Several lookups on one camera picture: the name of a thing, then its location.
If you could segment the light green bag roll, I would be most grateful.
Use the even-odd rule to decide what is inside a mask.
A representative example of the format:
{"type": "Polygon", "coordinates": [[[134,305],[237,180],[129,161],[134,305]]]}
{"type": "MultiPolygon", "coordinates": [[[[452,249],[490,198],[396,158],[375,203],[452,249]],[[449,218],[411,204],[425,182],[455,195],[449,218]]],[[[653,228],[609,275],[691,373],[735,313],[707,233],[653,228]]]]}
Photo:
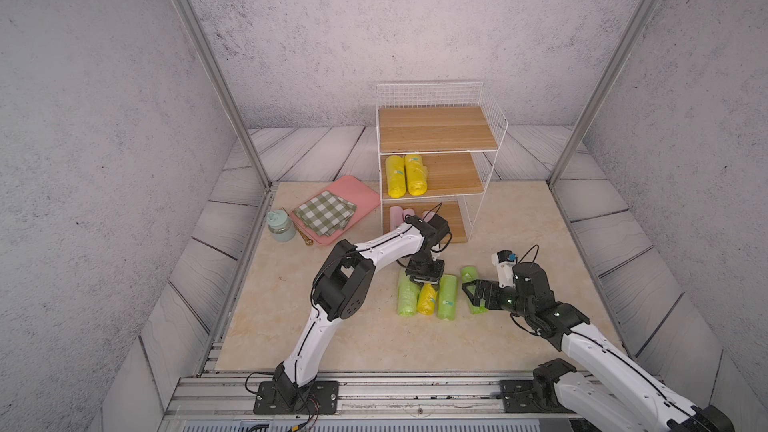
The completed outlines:
{"type": "Polygon", "coordinates": [[[402,269],[397,283],[397,313],[401,317],[411,317],[417,313],[421,287],[413,282],[402,269]]]}

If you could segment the yellow bag roll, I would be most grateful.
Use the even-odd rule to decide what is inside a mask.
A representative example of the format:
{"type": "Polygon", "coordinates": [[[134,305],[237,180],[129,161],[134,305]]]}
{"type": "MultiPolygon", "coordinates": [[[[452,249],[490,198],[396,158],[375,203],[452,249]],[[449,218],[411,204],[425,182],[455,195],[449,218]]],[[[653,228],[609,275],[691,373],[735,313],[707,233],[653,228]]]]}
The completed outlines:
{"type": "Polygon", "coordinates": [[[404,157],[404,169],[408,193],[422,196],[428,191],[428,172],[422,156],[408,154],[404,157]]]}
{"type": "Polygon", "coordinates": [[[390,155],[385,160],[387,193],[392,199],[399,199],[407,193],[404,158],[390,155]]]}
{"type": "Polygon", "coordinates": [[[419,293],[417,312],[421,315],[431,316],[437,307],[438,291],[430,283],[425,283],[419,293]]]}

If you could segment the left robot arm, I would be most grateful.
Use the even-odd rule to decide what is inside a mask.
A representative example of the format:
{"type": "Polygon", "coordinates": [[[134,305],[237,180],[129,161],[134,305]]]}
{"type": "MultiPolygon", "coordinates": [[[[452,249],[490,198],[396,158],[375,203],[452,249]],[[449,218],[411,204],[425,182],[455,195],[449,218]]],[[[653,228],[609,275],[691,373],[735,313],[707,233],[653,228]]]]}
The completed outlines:
{"type": "Polygon", "coordinates": [[[311,311],[291,354],[273,374],[276,392],[288,404],[308,393],[323,355],[341,323],[363,305],[377,270],[400,259],[408,260],[406,275],[416,283],[436,284],[444,261],[436,254],[450,242],[449,223],[433,214],[428,220],[408,216],[394,230],[371,241],[339,241],[315,276],[311,311]]]}

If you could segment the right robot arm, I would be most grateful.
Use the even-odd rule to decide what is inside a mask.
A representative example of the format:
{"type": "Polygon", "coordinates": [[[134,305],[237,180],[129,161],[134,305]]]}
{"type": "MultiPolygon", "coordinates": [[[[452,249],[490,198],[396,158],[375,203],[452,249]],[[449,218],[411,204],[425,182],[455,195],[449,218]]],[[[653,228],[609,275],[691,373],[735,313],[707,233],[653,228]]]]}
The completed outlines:
{"type": "Polygon", "coordinates": [[[615,347],[575,306],[556,299],[544,269],[502,261],[512,282],[476,279],[462,290],[475,306],[522,319],[521,329],[547,340],[563,358],[534,371],[529,396],[541,411],[567,409],[601,431],[732,431],[714,405],[704,408],[665,386],[615,347]]]}

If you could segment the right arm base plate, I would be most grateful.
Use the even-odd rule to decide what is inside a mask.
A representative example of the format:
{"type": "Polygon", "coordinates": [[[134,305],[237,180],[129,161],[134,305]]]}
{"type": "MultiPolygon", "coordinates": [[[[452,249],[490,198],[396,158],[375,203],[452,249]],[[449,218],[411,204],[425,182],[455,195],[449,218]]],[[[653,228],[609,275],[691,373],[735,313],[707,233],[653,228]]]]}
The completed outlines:
{"type": "Polygon", "coordinates": [[[559,403],[552,387],[536,379],[502,380],[499,386],[505,413],[574,414],[559,403]]]}

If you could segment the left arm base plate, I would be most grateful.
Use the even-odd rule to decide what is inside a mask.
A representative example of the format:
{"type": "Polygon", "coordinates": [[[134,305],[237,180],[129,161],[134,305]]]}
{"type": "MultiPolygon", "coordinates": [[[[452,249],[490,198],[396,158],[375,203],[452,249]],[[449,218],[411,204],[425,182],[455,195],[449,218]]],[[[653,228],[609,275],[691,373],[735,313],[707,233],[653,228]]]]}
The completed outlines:
{"type": "Polygon", "coordinates": [[[337,412],[338,381],[313,381],[296,389],[292,385],[262,382],[253,407],[255,415],[333,415],[337,412]]]}

